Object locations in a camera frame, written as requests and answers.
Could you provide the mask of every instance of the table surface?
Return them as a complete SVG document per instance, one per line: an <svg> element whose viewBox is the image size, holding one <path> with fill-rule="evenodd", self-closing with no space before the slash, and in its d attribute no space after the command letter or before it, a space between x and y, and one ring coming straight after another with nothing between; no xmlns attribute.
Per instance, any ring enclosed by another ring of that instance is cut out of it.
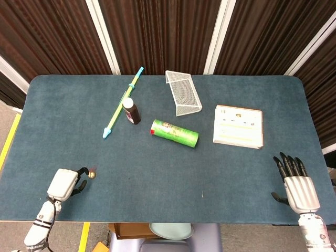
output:
<svg viewBox="0 0 336 252"><path fill-rule="evenodd" d="M62 204L60 221L297 224L276 202L285 196L272 159L300 157L314 181L327 224L336 197L302 83L288 76L193 76L201 112L175 116L164 76L141 76L132 94L141 122L122 113L107 139L111 114L133 76L38 76L0 182L0 219L33 220L57 169L97 166L97 177ZM260 150L215 144L217 104L263 112ZM196 148L150 135L154 119L200 134Z"/></svg>

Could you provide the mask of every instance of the white robotic hand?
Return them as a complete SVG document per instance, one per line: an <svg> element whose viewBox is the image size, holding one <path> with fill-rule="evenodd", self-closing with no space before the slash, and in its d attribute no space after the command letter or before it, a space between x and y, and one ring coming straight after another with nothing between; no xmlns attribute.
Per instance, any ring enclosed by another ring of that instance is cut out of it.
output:
<svg viewBox="0 0 336 252"><path fill-rule="evenodd" d="M273 159L277 163L288 199L281 198L275 192L272 192L273 198L289 205L294 212L300 214L299 226L309 252L336 251L336 245L332 245L329 240L323 219L315 214L320 208L320 202L303 162L282 152L280 155L284 164L275 156Z"/></svg>
<svg viewBox="0 0 336 252"><path fill-rule="evenodd" d="M28 252L40 252L45 248L52 251L49 248L48 237L55 219L61 211L61 202L80 193L85 188L86 180L74 189L83 173L89 175L89 170L86 167L76 172L67 169L57 170L47 192L48 201L43 204L25 238L24 243Z"/></svg>

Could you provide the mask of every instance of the yellow floor tape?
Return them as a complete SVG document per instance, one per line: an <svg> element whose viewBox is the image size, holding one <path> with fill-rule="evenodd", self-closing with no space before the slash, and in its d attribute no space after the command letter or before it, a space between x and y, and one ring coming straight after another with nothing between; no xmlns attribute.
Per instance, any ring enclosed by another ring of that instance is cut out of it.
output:
<svg viewBox="0 0 336 252"><path fill-rule="evenodd" d="M84 222L82 236L80 237L78 252L85 252L86 243L88 241L88 236L89 236L89 229L90 229L90 223Z"/></svg>
<svg viewBox="0 0 336 252"><path fill-rule="evenodd" d="M11 130L9 131L9 134L7 136L5 145L4 145L3 149L2 149L2 152L1 152L1 155L0 155L0 171L1 171L1 168L2 168L2 166L4 164L4 162L5 162L5 158L6 158L7 152L9 150L9 147L11 146L11 143L12 143L12 140L13 140L16 128L17 128L17 126L19 124L19 121L20 121L20 118L21 118L21 115L20 114L16 114L16 116L14 118L14 121L13 121L13 124L12 124L12 127L10 128Z"/></svg>

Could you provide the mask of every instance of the small bottle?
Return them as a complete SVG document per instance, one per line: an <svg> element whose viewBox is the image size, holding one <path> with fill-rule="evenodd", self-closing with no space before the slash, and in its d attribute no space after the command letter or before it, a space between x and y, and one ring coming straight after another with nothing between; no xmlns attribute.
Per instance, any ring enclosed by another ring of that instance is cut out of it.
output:
<svg viewBox="0 0 336 252"><path fill-rule="evenodd" d="M138 112L138 108L134 104L132 98L125 98L122 102L122 107L126 113L127 119L133 123L138 124L140 122L140 116Z"/></svg>

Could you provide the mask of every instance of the green cylinder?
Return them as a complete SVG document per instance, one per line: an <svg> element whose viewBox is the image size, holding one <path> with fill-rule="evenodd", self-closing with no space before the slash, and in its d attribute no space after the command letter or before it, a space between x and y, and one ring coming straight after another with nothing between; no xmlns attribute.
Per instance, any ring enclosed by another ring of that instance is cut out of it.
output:
<svg viewBox="0 0 336 252"><path fill-rule="evenodd" d="M177 126L174 126L170 123L160 121L155 119L152 128L151 134L157 135L162 138L166 138L169 140L173 140L175 142L195 147L197 140L198 140L198 133L186 130Z"/></svg>

